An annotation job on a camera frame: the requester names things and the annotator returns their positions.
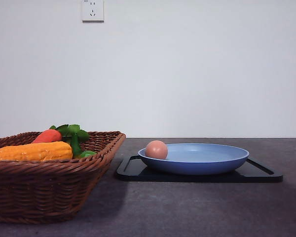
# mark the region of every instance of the blue plate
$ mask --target blue plate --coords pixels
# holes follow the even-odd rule
[[[150,168],[184,175],[221,174],[239,168],[249,156],[249,152],[238,147],[206,144],[167,144],[166,159],[145,156],[145,148],[138,151],[141,160]]]

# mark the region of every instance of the brown egg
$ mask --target brown egg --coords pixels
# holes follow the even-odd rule
[[[168,155],[167,145],[159,140],[149,142],[145,150],[146,157],[166,159]]]

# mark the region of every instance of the wicker basket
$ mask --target wicker basket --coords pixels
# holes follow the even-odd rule
[[[97,154],[72,160],[0,161],[0,222],[53,223],[72,219],[125,139],[125,134],[88,132],[83,150]],[[0,138],[0,148],[31,143],[40,132]]]

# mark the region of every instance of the electrical outlet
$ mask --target electrical outlet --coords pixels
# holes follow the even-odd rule
[[[81,1],[82,22],[104,22],[104,0]]]

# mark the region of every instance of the gray table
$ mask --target gray table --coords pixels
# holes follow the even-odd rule
[[[114,177],[123,158],[152,139],[126,139],[109,171],[72,221],[0,224],[14,237],[296,237],[296,139],[166,138],[165,143],[238,146],[283,173],[282,183],[125,182]]]

